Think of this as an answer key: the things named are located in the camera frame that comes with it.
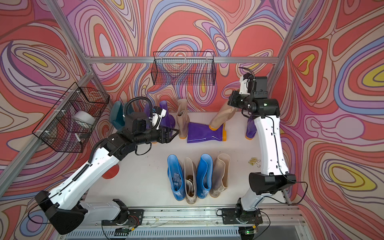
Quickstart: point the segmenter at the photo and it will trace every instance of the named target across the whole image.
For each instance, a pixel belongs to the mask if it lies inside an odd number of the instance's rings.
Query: black wire basket
[[[215,53],[212,51],[157,51],[153,56],[154,85],[215,85]]]
[[[94,88],[79,87],[77,83],[74,84],[58,100],[59,102],[71,94],[64,106],[56,110],[53,110],[55,107],[53,106],[32,132],[56,152],[83,152],[93,129],[109,102],[107,93]],[[74,119],[73,116],[79,111],[91,115],[95,119],[94,123],[87,124]],[[51,114],[56,115],[47,127],[36,130],[42,126],[42,121]]]

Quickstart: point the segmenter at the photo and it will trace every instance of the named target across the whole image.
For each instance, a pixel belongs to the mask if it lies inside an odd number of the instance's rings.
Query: aluminum frame
[[[220,208],[233,208],[234,205],[220,205],[220,206],[188,206],[188,207],[138,207],[129,209],[144,209],[142,217],[142,225],[137,229],[148,228],[150,230],[156,230],[157,227],[161,228],[204,228],[204,227],[247,227],[253,224],[233,224],[224,225],[222,217],[216,215],[216,211]],[[306,238],[305,227],[306,222],[301,214],[298,206],[286,206],[283,204],[260,204],[260,209],[268,214],[271,225],[280,226],[298,226],[296,231],[300,236],[303,234],[300,240],[308,240]],[[268,226],[269,221],[266,215],[262,214],[264,222],[260,226]],[[94,232],[100,229],[101,222],[81,224],[78,228],[83,232]],[[104,231],[114,231],[115,228],[121,226],[103,226]],[[91,234],[84,234],[81,238],[98,238]],[[59,235],[57,239],[66,239],[66,235]]]
[[[201,59],[201,57],[180,57],[180,59]],[[153,57],[98,57],[86,56],[87,63],[153,63]],[[215,63],[273,63],[278,57],[215,57]]]
[[[78,82],[79,86],[86,86],[89,80],[93,77],[93,73],[88,71]],[[68,95],[61,101],[61,103],[56,107],[56,109],[61,109],[65,103],[69,100],[74,92],[69,92]],[[57,115],[51,114],[46,121],[41,125],[40,129],[45,129],[48,124],[53,120]],[[24,166],[27,164],[29,159],[35,154],[37,149],[42,145],[43,141],[38,139],[35,135],[32,134],[31,139],[29,140],[27,146],[20,151],[16,157],[11,161],[11,163],[4,169],[0,175],[0,197],[7,191],[9,186],[13,183],[19,173],[23,170]]]
[[[85,59],[85,51],[80,45],[80,42],[76,38],[75,33],[73,32],[71,25],[69,24],[66,16],[64,15],[61,7],[57,3],[56,0],[45,0],[48,8],[51,10],[52,15],[56,19],[58,25],[60,26],[61,30],[63,31],[63,35],[65,39],[70,43],[70,45],[73,47],[77,57],[79,58],[80,62],[83,64],[86,70],[91,71],[94,74],[94,84],[96,87],[103,92],[107,92],[104,88],[104,85],[101,83],[101,80],[99,77],[94,73],[94,70],[92,68],[92,65],[87,62]]]
[[[300,27],[300,24],[303,21],[303,18],[305,16],[305,13],[307,12],[308,7],[311,5],[312,0],[302,0],[299,4],[299,7],[297,8],[296,14],[293,17],[292,23],[287,31],[287,35],[285,36],[283,40],[283,44],[281,45],[278,56],[277,63],[273,66],[269,76],[268,76],[268,82],[273,83],[275,78],[277,77],[277,74],[279,72],[280,67],[284,63],[285,56],[288,53],[288,50],[296,36],[297,30]]]

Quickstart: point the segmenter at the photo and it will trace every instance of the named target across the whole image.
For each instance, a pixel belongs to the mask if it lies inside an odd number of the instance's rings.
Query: tape roll
[[[91,128],[95,123],[95,118],[84,111],[78,111],[75,115],[72,116],[72,119],[75,120],[80,126],[86,128]]]

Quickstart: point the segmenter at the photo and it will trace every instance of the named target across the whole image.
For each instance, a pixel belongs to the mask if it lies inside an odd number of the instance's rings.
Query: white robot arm
[[[237,219],[243,223],[249,215],[258,214],[258,205],[266,196],[296,183],[281,147],[279,105],[276,99],[268,98],[266,83],[267,77],[255,77],[250,71],[240,78],[240,90],[233,91],[228,101],[228,105],[242,109],[245,117],[254,120],[262,151],[261,172],[249,174],[250,188],[236,206]]]
[[[160,126],[161,119],[166,115],[165,109],[155,106],[152,111],[151,118],[143,112],[126,114],[124,128],[100,140],[93,147],[86,163],[59,186],[49,192],[40,191],[35,196],[48,220],[60,234],[71,232],[81,223],[110,220],[123,225],[127,222],[128,208],[119,199],[107,203],[89,203],[80,199],[105,172],[127,154],[133,151],[137,154],[138,144],[152,144],[154,141],[169,143],[179,133],[178,129]],[[151,127],[146,129],[148,120],[151,121]]]

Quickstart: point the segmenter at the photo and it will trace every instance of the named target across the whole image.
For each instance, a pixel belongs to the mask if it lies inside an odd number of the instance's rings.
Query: psychedelic wall pattern
[[[383,33],[383,1],[316,0],[271,83],[315,239],[384,238]]]
[[[0,174],[23,149],[40,119],[85,71],[43,0],[0,1]],[[106,109],[91,137],[93,145],[110,124]],[[33,197],[71,175],[89,156],[57,153],[42,145],[0,198],[0,239],[49,239],[53,227],[26,213]],[[46,222],[38,208],[31,212]]]
[[[296,0],[103,1],[62,4],[80,45],[89,56],[153,56],[154,51],[205,51],[215,56],[277,56],[295,15]],[[252,68],[258,76],[272,64],[218,64],[216,86],[153,86],[151,64],[94,64],[112,101],[146,95],[155,104],[178,98],[191,111],[218,111]]]

